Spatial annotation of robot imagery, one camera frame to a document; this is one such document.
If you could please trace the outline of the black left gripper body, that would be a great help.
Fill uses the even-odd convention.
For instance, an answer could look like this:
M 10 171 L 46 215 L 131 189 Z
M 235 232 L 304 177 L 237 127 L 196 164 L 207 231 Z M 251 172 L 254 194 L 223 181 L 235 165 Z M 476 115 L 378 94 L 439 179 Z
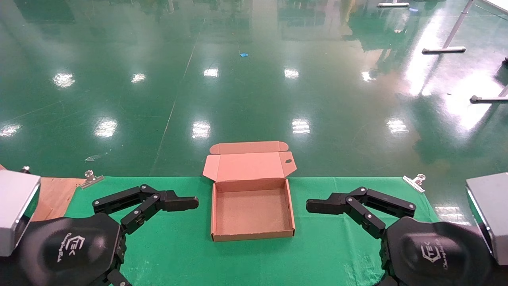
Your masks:
M 107 214 L 35 222 L 17 246 L 17 284 L 105 286 L 124 256 L 121 226 Z

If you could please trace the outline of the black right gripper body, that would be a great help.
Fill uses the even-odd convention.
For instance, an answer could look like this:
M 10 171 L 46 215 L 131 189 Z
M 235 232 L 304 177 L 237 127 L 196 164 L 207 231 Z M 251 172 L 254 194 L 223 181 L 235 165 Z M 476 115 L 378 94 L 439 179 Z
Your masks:
M 399 286 L 486 286 L 493 257 L 479 229 L 403 217 L 381 239 L 384 275 Z

